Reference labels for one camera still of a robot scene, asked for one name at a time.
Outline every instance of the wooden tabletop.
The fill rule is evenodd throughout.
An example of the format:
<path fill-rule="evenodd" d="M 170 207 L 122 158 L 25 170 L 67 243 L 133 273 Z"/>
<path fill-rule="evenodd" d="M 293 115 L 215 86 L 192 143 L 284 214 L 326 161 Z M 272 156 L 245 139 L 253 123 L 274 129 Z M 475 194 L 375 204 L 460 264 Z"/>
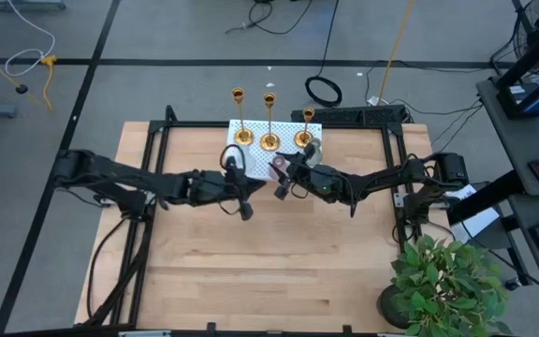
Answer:
<path fill-rule="evenodd" d="M 116 161 L 140 166 L 148 127 L 146 122 L 124 124 Z M 408 154 L 431 154 L 425 125 L 404 125 L 403 131 Z M 226 132 L 172 128 L 164 172 L 221 170 Z M 380 130 L 325 129 L 322 137 L 324 164 L 363 175 L 386 168 Z M 398 163 L 394 138 L 391 144 Z M 390 190 L 369 195 L 350 218 L 348 206 L 313 196 L 280 201 L 275 188 L 276 183 L 268 183 L 252 195 L 255 215 L 246 222 L 218 205 L 156 212 L 138 328 L 204 330 L 215 322 L 219 330 L 342 331 L 342 325 L 352 325 L 355 332 L 397 331 L 376 308 L 395 274 L 390 261 L 399 252 L 391 237 Z M 94 249 L 118 220 L 116 209 L 102 212 Z M 430 211 L 430 220 L 448 226 L 443 211 Z M 94 308 L 117 281 L 127 228 L 114 234 L 99 255 Z M 448 237 L 437 227 L 423 230 Z M 128 303 L 131 294 L 128 289 Z M 85 299 L 86 280 L 76 322 L 87 317 Z"/>

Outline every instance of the gold candlestick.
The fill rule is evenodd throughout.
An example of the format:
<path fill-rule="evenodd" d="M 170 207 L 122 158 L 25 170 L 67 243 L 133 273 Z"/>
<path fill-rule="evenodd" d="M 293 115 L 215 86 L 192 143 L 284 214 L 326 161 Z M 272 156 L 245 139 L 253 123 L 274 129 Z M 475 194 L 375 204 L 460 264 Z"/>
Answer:
<path fill-rule="evenodd" d="M 276 102 L 276 95 L 265 94 L 263 95 L 263 101 L 268 108 L 269 132 L 261 137 L 261 148 L 266 151 L 276 151 L 280 147 L 280 139 L 278 135 L 271 133 L 271 108 Z"/>
<path fill-rule="evenodd" d="M 239 106 L 240 130 L 234 134 L 234 140 L 240 145 L 251 145 L 253 143 L 253 131 L 244 128 L 244 115 L 242 113 L 242 100 L 244 100 L 244 90 L 242 88 L 232 89 L 232 96 Z"/>
<path fill-rule="evenodd" d="M 313 108 L 305 108 L 303 111 L 303 118 L 305 119 L 305 128 L 303 131 L 297 132 L 295 135 L 295 144 L 299 146 L 299 148 L 304 148 L 309 144 L 309 141 L 313 139 L 313 135 L 311 132 L 307 131 L 307 125 L 312 120 L 313 116 L 315 115 L 315 110 Z"/>

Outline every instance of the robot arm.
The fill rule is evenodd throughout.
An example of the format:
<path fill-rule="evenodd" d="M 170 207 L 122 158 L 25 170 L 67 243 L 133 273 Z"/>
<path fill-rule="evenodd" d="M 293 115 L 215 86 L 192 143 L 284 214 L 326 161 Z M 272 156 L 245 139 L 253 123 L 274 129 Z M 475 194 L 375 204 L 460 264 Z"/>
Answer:
<path fill-rule="evenodd" d="M 338 201 L 350 205 L 353 217 L 357 203 L 373 192 L 406 183 L 423 183 L 419 192 L 407 195 L 405 206 L 414 208 L 409 210 L 410 214 L 421 211 L 427 216 L 430 204 L 444 191 L 458 190 L 468 182 L 463 157 L 458 154 L 432 154 L 422 159 L 411 154 L 394 168 L 359 176 L 327 165 L 308 166 L 307 161 L 315 151 L 315 147 L 308 145 L 304 154 L 278 154 L 289 162 L 286 169 L 269 164 L 279 177 L 280 185 L 274 193 L 277 198 L 284 200 L 294 183 L 327 203 Z M 434 172 L 430 176 L 426 164 L 432 161 Z"/>
<path fill-rule="evenodd" d="M 55 167 L 56 187 L 85 187 L 111 199 L 131 219 L 142 219 L 150 202 L 161 207 L 191 205 L 193 207 L 237 199 L 240 217 L 249 220 L 253 209 L 249 196 L 265 182 L 247 178 L 237 168 L 234 157 L 226 160 L 226 175 L 220 171 L 192 170 L 183 173 L 155 174 L 116 163 L 90 151 L 60 151 Z M 122 185 L 135 187 L 125 189 Z"/>

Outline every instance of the gray carpet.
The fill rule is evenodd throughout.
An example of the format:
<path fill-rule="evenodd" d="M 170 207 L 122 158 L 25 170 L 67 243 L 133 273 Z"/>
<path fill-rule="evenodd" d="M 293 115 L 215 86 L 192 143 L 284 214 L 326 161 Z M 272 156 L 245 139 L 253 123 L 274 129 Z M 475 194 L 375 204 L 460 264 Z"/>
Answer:
<path fill-rule="evenodd" d="M 321 58 L 334 1 L 315 0 L 297 29 L 272 36 L 256 29 L 224 31 L 240 26 L 252 1 L 203 2 L 123 0 L 111 27 L 104 58 L 142 59 L 318 59 Z M 27 18 L 57 36 L 55 53 L 64 58 L 89 58 L 95 48 L 110 0 L 66 0 L 62 12 L 32 12 Z M 264 22 L 284 30 L 306 1 L 276 0 Z M 387 59 L 401 23 L 406 1 L 341 1 L 328 49 L 328 59 Z M 510 1 L 419 1 L 403 37 L 398 59 L 409 61 L 487 61 L 509 38 L 514 21 Z M 47 49 L 47 36 L 25 25 L 13 13 L 0 13 L 0 57 L 26 48 Z M 236 116 L 231 88 L 246 90 L 246 114 L 264 118 L 261 97 L 277 95 L 276 119 L 291 110 L 315 105 L 303 82 L 317 72 L 310 66 L 100 66 L 86 97 L 72 148 L 114 156 L 124 121 L 163 118 L 170 104 L 182 120 L 225 120 Z M 327 67 L 323 75 L 339 83 L 342 106 L 364 103 L 367 68 Z M 0 119 L 0 304 L 22 249 L 36 205 L 47 181 L 55 152 L 66 128 L 86 66 L 57 66 L 50 97 L 56 112 L 16 95 L 0 77 L 0 104 L 15 104 L 20 116 Z M 383 68 L 370 74 L 370 95 L 378 95 Z M 424 111 L 469 107 L 475 84 L 490 70 L 471 74 L 420 69 L 391 71 L 385 100 L 401 98 Z M 39 96 L 47 77 L 38 66 L 21 78 Z M 318 93 L 331 95 L 326 88 Z M 414 113 L 435 139 L 455 116 Z M 440 149 L 450 134 L 434 144 Z M 465 156 L 471 180 L 493 180 L 510 169 L 487 114 L 481 110 L 448 145 Z M 99 211 L 56 193 L 24 280 L 7 331 L 69 327 L 86 272 Z M 530 272 L 537 269 L 520 234 Z M 505 271 L 503 278 L 512 276 Z M 524 336 L 539 336 L 539 288 L 521 288 L 510 295 L 504 320 Z"/>

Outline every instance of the plant pot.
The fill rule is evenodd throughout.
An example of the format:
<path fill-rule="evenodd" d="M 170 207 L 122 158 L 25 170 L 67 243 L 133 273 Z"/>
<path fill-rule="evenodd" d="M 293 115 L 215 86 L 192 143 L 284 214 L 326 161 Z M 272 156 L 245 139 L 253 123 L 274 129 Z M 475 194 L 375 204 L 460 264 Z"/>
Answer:
<path fill-rule="evenodd" d="M 378 311 L 390 325 L 406 330 L 411 326 L 409 324 L 409 317 L 401 314 L 392 302 L 392 297 L 399 293 L 399 289 L 394 285 L 390 285 L 384 289 L 378 299 Z"/>

